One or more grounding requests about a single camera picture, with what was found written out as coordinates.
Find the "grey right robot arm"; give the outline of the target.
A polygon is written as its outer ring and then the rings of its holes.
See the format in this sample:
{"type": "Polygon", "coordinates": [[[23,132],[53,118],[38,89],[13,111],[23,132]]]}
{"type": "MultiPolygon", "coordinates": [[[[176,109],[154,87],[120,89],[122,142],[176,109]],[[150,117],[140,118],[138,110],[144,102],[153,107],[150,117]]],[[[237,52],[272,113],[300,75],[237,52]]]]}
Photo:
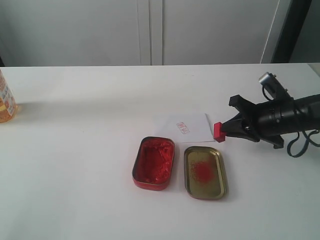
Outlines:
{"type": "Polygon", "coordinates": [[[237,109],[238,114],[221,125],[222,133],[255,143],[262,140],[274,149],[284,147],[284,134],[320,128],[318,94],[300,99],[287,96],[257,104],[235,95],[230,98],[229,106],[237,109]]]}

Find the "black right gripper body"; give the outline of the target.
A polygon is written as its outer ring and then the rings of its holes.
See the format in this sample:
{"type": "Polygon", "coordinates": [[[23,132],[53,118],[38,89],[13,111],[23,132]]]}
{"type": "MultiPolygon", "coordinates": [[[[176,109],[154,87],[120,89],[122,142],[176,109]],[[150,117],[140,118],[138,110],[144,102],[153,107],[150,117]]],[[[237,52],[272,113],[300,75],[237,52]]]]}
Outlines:
{"type": "Polygon", "coordinates": [[[251,131],[260,138],[260,141],[272,144],[274,149],[282,149],[284,147],[284,139],[279,133],[270,135],[263,132],[267,128],[259,118],[271,117],[274,112],[273,108],[268,107],[267,102],[254,104],[240,95],[234,95],[229,99],[229,106],[238,110],[236,116],[242,116],[243,131],[251,131]]]}

